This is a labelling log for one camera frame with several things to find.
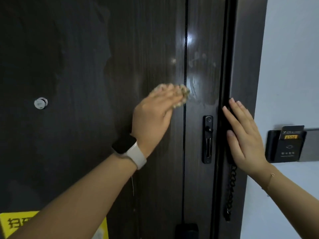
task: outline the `door frame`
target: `door frame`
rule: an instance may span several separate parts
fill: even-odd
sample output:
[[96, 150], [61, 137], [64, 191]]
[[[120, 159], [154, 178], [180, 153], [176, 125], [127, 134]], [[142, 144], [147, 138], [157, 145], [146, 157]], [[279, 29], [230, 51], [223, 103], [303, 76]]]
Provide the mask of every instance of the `door frame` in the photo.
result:
[[[223, 64], [219, 107], [228, 106], [229, 98], [240, 100], [254, 116], [261, 53], [268, 0], [226, 0]], [[247, 175], [236, 170], [233, 207], [230, 221], [224, 212], [230, 193], [229, 153], [226, 152], [226, 130], [229, 123], [219, 109], [216, 146], [211, 239], [234, 238], [241, 235]]]

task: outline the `hand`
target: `hand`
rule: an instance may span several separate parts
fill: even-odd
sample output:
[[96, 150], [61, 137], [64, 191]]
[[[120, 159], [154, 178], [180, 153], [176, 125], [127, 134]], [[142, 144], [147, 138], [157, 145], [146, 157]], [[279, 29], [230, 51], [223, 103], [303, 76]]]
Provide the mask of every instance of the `hand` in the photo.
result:
[[268, 165], [265, 158], [263, 140], [258, 127], [240, 101], [229, 100], [235, 116], [224, 106], [223, 112], [231, 124], [233, 131], [227, 131], [227, 141], [237, 166], [249, 176], [253, 176]]
[[173, 113], [172, 106], [182, 100], [179, 86], [162, 86], [153, 91], [134, 109], [132, 136], [145, 157], [148, 157], [164, 136]]

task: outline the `smartwatch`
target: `smartwatch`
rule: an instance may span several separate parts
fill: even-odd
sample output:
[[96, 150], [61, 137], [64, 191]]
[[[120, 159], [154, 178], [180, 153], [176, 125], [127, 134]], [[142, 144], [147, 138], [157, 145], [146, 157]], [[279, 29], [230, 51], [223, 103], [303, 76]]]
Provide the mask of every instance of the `smartwatch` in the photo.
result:
[[122, 136], [113, 143], [114, 152], [120, 157], [129, 157], [137, 166], [138, 170], [146, 164], [146, 158], [138, 147], [136, 138], [130, 134]]

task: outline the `door panel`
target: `door panel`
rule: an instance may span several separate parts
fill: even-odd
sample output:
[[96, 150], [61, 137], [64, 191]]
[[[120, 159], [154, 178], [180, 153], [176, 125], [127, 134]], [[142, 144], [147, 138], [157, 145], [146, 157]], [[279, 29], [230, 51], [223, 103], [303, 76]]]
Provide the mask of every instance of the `door panel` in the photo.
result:
[[[188, 8], [184, 214], [186, 223], [197, 223], [199, 238], [209, 238], [225, 0], [189, 0]], [[213, 116], [211, 164], [202, 163], [205, 115]]]
[[[111, 153], [155, 86], [183, 83], [185, 0], [2, 0], [0, 213], [39, 210]], [[34, 100], [45, 97], [43, 110]], [[182, 108], [110, 210], [110, 238], [181, 217]]]

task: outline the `watch face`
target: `watch face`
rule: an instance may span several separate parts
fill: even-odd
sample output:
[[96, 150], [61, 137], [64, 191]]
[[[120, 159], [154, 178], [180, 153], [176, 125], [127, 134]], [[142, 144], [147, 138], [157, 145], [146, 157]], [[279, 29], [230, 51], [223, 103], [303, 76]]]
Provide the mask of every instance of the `watch face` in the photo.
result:
[[113, 143], [112, 148], [118, 154], [124, 154], [136, 143], [136, 138], [131, 135], [125, 135]]

